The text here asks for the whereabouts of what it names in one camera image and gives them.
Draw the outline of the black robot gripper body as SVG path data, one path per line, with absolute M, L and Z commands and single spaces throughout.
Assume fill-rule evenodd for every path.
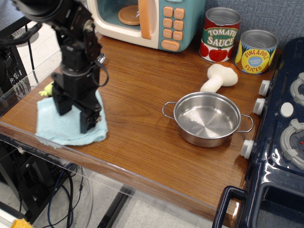
M 72 106 L 81 111 L 91 110 L 100 112 L 100 103 L 96 98 L 96 91 L 99 87 L 99 68 L 92 67 L 84 73 L 64 72 L 63 74 L 53 73 L 54 80 L 53 95 L 66 96 Z

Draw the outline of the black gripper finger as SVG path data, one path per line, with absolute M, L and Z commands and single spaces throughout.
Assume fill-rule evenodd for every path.
M 80 113 L 80 132 L 86 133 L 101 120 L 99 112 L 92 112 L 91 110 L 84 110 Z
M 65 115 L 72 109 L 72 104 L 68 98 L 63 95 L 53 95 L 55 106 L 59 115 Z

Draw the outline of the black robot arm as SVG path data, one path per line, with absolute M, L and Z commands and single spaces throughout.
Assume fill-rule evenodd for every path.
M 95 127 L 102 110 L 95 93 L 99 85 L 101 45 L 92 14 L 77 0 L 15 0 L 26 18 L 55 30 L 60 46 L 61 74 L 53 73 L 52 96 L 60 115 L 80 110 L 80 132 Z

